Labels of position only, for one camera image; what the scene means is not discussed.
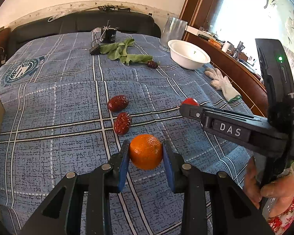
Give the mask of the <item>right bare hand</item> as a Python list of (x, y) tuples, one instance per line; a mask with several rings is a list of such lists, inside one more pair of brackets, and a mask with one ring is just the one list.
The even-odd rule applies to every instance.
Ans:
[(294, 198), (294, 170), (290, 168), (289, 174), (278, 178), (268, 185), (259, 187), (255, 176), (257, 169), (254, 156), (252, 156), (246, 167), (243, 191), (252, 201), (257, 209), (260, 208), (262, 198), (275, 198), (276, 203), (272, 207), (269, 217), (276, 217), (285, 212), (291, 205)]

